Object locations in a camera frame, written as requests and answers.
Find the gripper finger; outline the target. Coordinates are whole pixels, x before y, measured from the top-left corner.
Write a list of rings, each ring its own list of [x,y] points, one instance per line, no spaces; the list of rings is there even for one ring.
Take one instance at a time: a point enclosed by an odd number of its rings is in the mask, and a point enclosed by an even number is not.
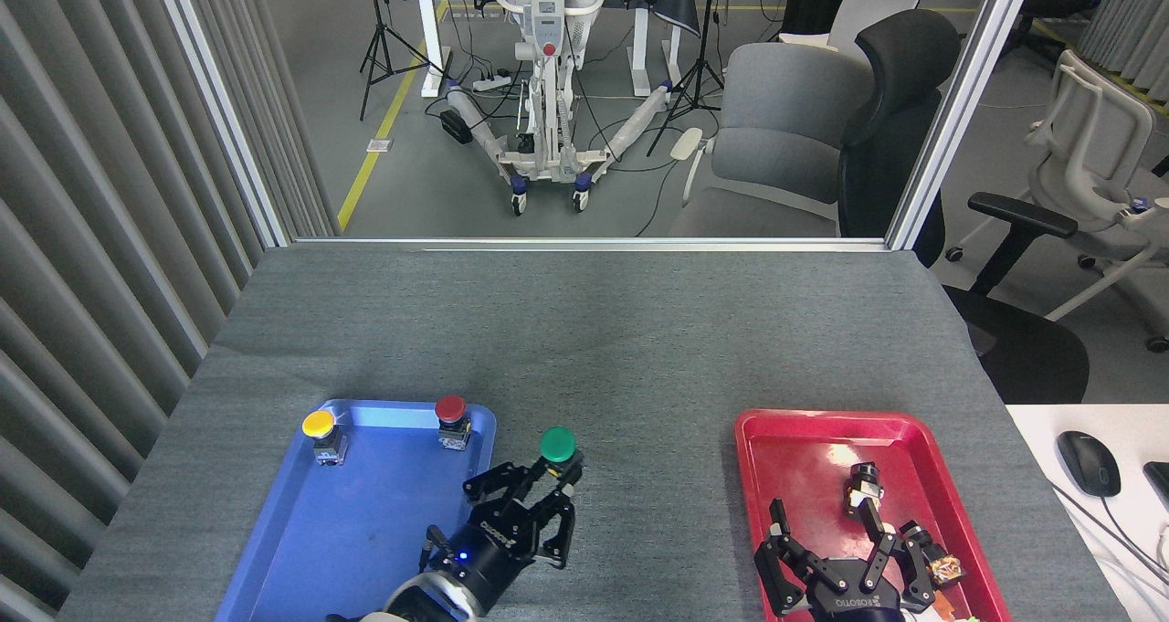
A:
[[[922,613],[936,601],[932,587],[931,571],[924,561],[924,550],[918,542],[905,540],[898,532],[885,528],[876,504],[860,504],[858,517],[873,542],[866,568],[859,580],[859,589],[865,596],[877,590],[888,559],[893,558],[901,572],[902,590],[900,601],[902,608],[911,613]]]
[[[811,611],[812,617],[826,617],[826,613],[821,610],[818,604],[810,604],[810,601],[805,600],[805,596],[812,593],[812,585],[823,581],[824,561],[794,539],[786,519],[784,502],[772,499],[769,512],[772,527],[754,553],[754,564],[763,585],[765,601],[777,617],[786,617],[786,614],[793,613],[802,600],[805,601],[805,608]]]
[[[505,461],[487,471],[464,481],[464,495],[472,506],[472,513],[526,513],[542,512],[546,502],[535,502],[531,507],[523,505],[523,498],[542,477],[546,459],[535,459],[531,466],[517,466],[512,461]]]
[[[542,497],[537,505],[537,531],[541,532],[548,521],[558,519],[558,530],[549,539],[542,540],[537,551],[537,559],[546,561],[552,568],[566,568],[575,525],[575,507],[573,503],[574,486],[584,472],[584,456],[573,454],[567,459],[555,461],[540,457],[537,466],[542,472],[555,477],[552,491]]]

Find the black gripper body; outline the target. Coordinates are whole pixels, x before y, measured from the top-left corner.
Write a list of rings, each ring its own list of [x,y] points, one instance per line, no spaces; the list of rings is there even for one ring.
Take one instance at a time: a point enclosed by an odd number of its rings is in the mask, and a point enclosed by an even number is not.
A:
[[[902,621],[900,593],[885,579],[888,558],[807,559],[805,601],[815,621]]]
[[[548,514],[517,502],[480,502],[448,547],[429,559],[429,567],[470,593],[477,609],[490,609],[523,568],[534,564],[548,521]]]

